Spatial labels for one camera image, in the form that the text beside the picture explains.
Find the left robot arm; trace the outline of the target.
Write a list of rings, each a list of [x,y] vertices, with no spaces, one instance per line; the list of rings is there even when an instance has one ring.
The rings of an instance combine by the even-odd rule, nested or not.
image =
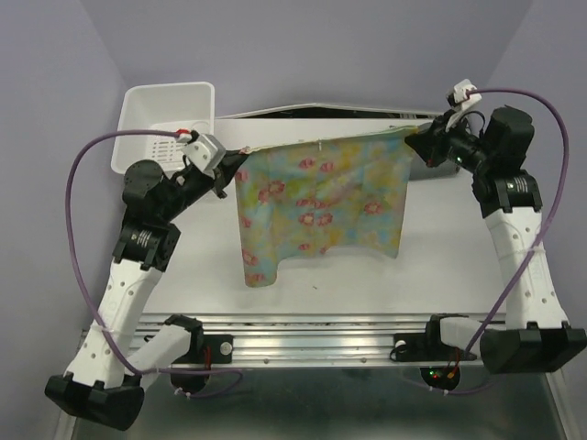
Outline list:
[[[127,169],[122,194],[126,211],[98,315],[70,366],[50,377],[45,388],[46,396],[66,413],[126,431],[160,374],[169,373],[171,384],[193,397],[204,389],[213,364],[231,363],[232,335],[206,335],[201,321],[181,314],[167,318],[134,354],[128,350],[179,241],[174,219],[209,192],[225,197],[245,160],[244,154],[229,151],[212,175],[185,162],[167,177],[149,159]]]

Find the floral pastel skirt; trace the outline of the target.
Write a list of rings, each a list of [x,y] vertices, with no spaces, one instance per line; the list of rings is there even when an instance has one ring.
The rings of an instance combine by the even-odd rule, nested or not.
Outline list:
[[[244,281],[270,286],[280,263],[334,247],[399,253],[415,126],[245,147],[235,175]]]

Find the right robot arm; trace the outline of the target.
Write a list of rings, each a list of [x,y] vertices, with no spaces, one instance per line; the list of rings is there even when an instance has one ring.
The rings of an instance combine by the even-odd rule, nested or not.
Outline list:
[[[492,237],[504,291],[505,328],[464,315],[434,315],[422,347],[442,358],[454,347],[492,374],[554,372],[586,348],[586,332],[571,326],[554,288],[543,247],[548,219],[536,179],[523,169],[535,135],[532,117],[511,106],[495,109],[475,136],[448,111],[405,139],[428,167],[450,161],[471,173],[472,192]]]

